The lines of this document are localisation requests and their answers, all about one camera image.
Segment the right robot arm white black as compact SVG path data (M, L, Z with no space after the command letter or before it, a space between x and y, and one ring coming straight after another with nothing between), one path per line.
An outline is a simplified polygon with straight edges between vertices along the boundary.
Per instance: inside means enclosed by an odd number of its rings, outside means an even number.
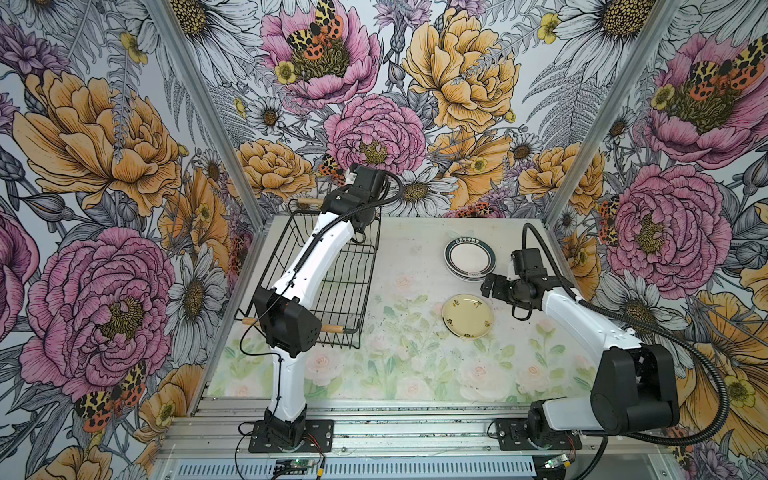
M662 345L646 344L598 312L571 282L549 274L536 248L511 256L513 276L489 273L481 293L514 310L540 311L592 356L597 371L589 393L531 404L525 422L530 442L547 444L562 432L623 436L674 426L680 409L674 360Z

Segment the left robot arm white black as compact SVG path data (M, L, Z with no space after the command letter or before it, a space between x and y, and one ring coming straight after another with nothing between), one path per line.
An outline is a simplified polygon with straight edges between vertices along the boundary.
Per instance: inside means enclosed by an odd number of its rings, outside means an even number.
M306 356L322 333L322 322L312 312L321 283L343 248L401 192L399 178L389 172L352 168L345 185L323 199L313 230L282 276L254 291L255 324L273 361L272 398L263 417L266 444L293 450L304 441Z

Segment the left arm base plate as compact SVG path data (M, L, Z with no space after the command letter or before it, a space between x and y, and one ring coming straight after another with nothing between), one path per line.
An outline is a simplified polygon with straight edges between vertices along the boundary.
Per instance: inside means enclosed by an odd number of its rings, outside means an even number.
M284 422L258 421L250 434L248 452L253 454L330 453L335 422L330 419L310 419Z

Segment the black wire dish rack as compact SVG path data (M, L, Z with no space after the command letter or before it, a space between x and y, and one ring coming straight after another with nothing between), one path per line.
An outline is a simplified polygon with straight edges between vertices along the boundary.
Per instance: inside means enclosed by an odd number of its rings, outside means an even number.
M270 288L285 273L310 239L320 209L300 208L298 199L273 219L252 281ZM381 211L361 233L355 233L331 262L320 282L312 313L323 324L345 328L343 334L320 333L318 343L329 347L358 349L361 346L367 302L379 249Z

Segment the cream plate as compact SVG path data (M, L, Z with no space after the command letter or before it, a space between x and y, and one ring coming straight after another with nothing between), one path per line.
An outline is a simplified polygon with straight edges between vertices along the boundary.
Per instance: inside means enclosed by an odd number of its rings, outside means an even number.
M458 294L441 308L446 328L455 336L478 339L488 334L494 324L494 314L488 303L470 294Z

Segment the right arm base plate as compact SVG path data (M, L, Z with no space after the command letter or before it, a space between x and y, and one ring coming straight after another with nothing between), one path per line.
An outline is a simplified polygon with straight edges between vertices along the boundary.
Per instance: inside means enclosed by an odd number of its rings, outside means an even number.
M498 418L490 425L493 436L502 451L573 451L582 448L577 434L555 431L549 427L530 427L523 418Z

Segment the white plate red green band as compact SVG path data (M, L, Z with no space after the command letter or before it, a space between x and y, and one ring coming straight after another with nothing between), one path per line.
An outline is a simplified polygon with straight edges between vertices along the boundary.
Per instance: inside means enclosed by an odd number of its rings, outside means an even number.
M496 267L494 250L475 237L459 237L445 247L443 259L448 270L466 281L482 281Z

